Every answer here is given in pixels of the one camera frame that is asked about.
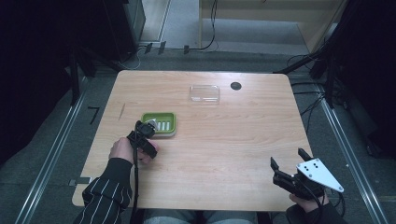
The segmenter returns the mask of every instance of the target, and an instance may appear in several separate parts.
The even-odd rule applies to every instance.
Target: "transparent lid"
[[[192,85],[190,87],[190,101],[196,105],[218,105],[220,100],[219,86]]]

